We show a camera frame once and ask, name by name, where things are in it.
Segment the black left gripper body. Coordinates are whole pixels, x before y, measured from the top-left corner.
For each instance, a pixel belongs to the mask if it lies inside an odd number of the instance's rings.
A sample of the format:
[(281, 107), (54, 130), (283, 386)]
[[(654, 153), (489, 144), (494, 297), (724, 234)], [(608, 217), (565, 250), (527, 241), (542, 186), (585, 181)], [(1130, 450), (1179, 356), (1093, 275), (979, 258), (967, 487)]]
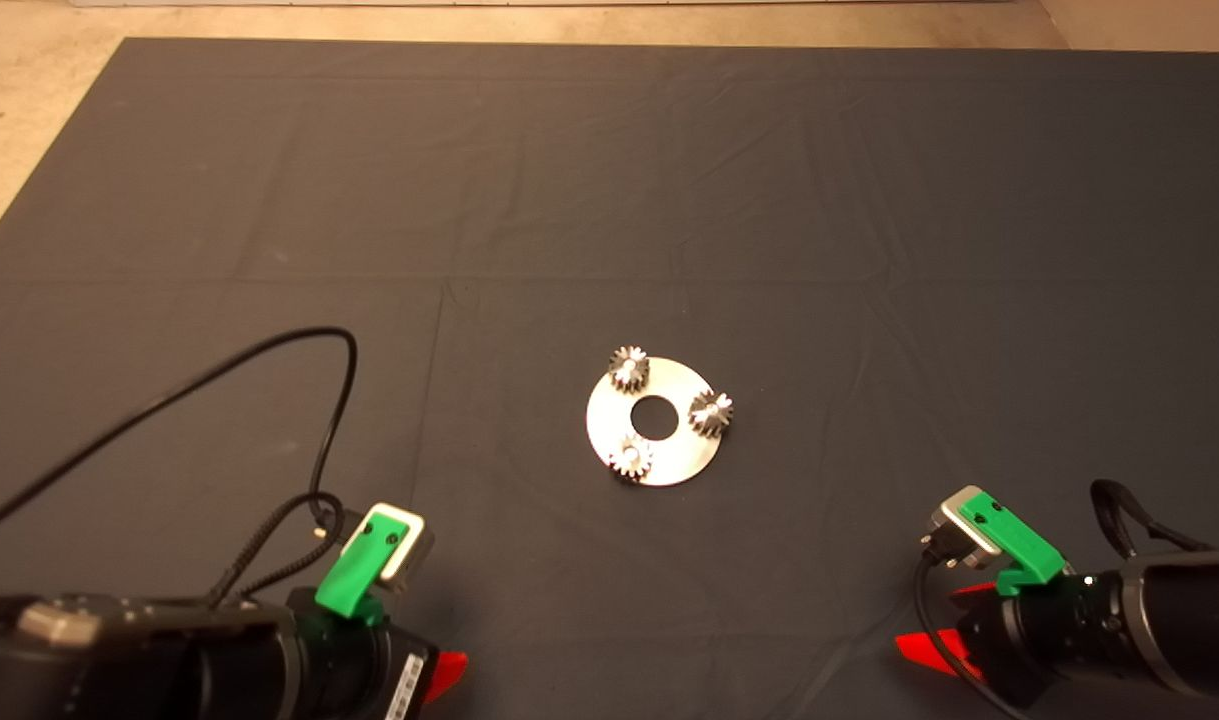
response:
[(421, 719), (439, 647), (390, 620), (345, 619), (294, 588), (299, 683), (289, 719)]

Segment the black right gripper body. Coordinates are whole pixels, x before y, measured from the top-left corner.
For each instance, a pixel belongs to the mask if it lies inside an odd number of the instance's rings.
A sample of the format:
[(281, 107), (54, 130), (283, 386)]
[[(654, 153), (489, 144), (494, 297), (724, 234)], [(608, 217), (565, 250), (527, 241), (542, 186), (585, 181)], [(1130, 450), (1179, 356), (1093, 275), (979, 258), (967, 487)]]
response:
[(1121, 577), (1061, 575), (1015, 596), (954, 601), (967, 655), (1013, 707), (1032, 707), (1061, 680), (1130, 679)]

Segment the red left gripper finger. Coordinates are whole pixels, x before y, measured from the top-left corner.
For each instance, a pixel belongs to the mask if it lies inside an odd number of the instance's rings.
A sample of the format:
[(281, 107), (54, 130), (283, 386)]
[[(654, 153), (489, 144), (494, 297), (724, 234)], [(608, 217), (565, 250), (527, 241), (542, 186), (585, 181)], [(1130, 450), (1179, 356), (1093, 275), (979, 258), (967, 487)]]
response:
[(469, 666), (469, 655), (466, 652), (441, 651), (436, 655), (434, 669), (429, 675), (429, 683), (423, 693), (425, 705), (439, 701), (449, 690), (452, 690), (453, 685), (463, 679), (467, 666)]

